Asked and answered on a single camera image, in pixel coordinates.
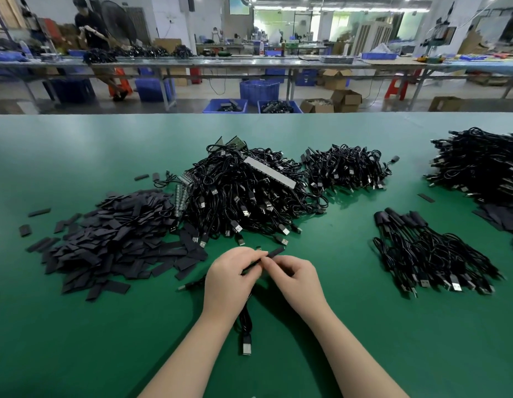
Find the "worker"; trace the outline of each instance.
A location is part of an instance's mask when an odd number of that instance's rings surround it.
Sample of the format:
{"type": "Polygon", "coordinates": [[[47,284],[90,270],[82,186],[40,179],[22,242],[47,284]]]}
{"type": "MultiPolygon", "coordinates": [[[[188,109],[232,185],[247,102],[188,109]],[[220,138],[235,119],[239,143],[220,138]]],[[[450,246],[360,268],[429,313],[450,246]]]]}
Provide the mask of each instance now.
{"type": "Polygon", "coordinates": [[[139,398],[203,396],[221,346],[263,270],[321,344],[344,397],[408,397],[333,313],[312,263],[292,256],[272,260],[266,255],[236,247],[212,263],[201,316],[139,398]]]}
{"type": "MultiPolygon", "coordinates": [[[[80,40],[87,40],[90,49],[109,50],[108,33],[101,17],[94,11],[90,11],[85,0],[72,0],[77,8],[75,17],[76,27],[80,30],[80,40]]],[[[114,72],[111,68],[93,68],[96,78],[105,82],[114,92],[113,100],[120,102],[127,96],[127,91],[119,87],[110,77],[114,72]]]]}

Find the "black t-shirt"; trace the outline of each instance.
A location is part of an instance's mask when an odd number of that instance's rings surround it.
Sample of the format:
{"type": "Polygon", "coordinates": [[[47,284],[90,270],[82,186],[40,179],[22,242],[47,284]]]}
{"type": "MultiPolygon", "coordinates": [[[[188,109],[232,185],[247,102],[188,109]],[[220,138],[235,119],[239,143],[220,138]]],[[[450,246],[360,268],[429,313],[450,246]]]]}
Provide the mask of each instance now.
{"type": "MultiPolygon", "coordinates": [[[[77,14],[75,17],[75,24],[79,29],[82,26],[90,26],[91,28],[100,32],[103,36],[108,38],[107,30],[101,20],[100,16],[93,11],[89,11],[87,16],[77,14]]],[[[91,49],[103,49],[109,50],[109,43],[106,40],[101,39],[94,33],[85,30],[85,37],[87,39],[87,45],[91,49]]]]}

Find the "television screen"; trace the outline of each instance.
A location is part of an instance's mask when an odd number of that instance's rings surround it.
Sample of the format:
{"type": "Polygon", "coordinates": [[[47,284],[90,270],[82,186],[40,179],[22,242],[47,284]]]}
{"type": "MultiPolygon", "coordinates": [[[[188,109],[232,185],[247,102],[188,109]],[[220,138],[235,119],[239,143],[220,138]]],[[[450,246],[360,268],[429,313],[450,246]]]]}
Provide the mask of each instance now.
{"type": "Polygon", "coordinates": [[[249,6],[241,0],[229,0],[229,12],[231,15],[249,15],[249,6]]]}

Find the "concrete floor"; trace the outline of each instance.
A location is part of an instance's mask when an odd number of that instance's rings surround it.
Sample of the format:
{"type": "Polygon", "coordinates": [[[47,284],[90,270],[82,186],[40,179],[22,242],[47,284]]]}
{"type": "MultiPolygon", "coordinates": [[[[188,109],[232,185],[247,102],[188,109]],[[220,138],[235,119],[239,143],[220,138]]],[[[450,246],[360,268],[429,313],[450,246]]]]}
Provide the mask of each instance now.
{"type": "MultiPolygon", "coordinates": [[[[176,87],[177,105],[170,113],[200,113],[213,98],[239,98],[239,79],[204,80],[199,85],[176,87]]],[[[55,106],[48,93],[37,80],[30,83],[30,90],[38,101],[41,113],[45,114],[125,114],[125,113],[165,113],[163,103],[142,103],[138,93],[134,92],[124,102],[115,103],[109,96],[107,86],[98,79],[91,79],[97,100],[89,104],[68,104],[55,106]]],[[[350,89],[363,95],[364,102],[360,112],[402,111],[407,106],[415,91],[410,85],[406,99],[402,102],[391,96],[384,99],[390,80],[352,80],[350,89]]],[[[500,99],[504,87],[481,86],[464,79],[445,81],[426,81],[419,93],[413,111],[427,111],[434,96],[457,96],[465,99],[461,111],[501,111],[513,112],[513,89],[507,99],[500,99]]],[[[322,86],[295,87],[295,101],[300,103],[308,98],[329,98],[332,91],[322,86]]],[[[286,84],[280,86],[280,98],[286,97],[286,84]]],[[[257,113],[256,108],[249,107],[250,113],[257,113]]],[[[25,86],[19,82],[0,82],[0,114],[34,114],[37,113],[25,86]]]]}

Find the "hand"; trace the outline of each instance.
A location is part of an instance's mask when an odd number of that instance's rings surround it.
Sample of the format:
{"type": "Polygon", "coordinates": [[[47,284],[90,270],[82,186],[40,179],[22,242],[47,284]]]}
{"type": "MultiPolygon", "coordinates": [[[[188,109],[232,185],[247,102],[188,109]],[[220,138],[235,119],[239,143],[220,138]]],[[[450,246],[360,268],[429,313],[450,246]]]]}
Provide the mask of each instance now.
{"type": "Polygon", "coordinates": [[[205,279],[203,317],[223,321],[231,327],[244,307],[262,267],[255,265],[245,275],[241,272],[267,252],[249,247],[235,247],[220,255],[210,266],[205,279]]]}
{"type": "Polygon", "coordinates": [[[277,256],[274,261],[268,257],[262,258],[262,264],[290,306],[308,325],[326,309],[330,310],[317,271],[310,261],[293,256],[277,256]]]}

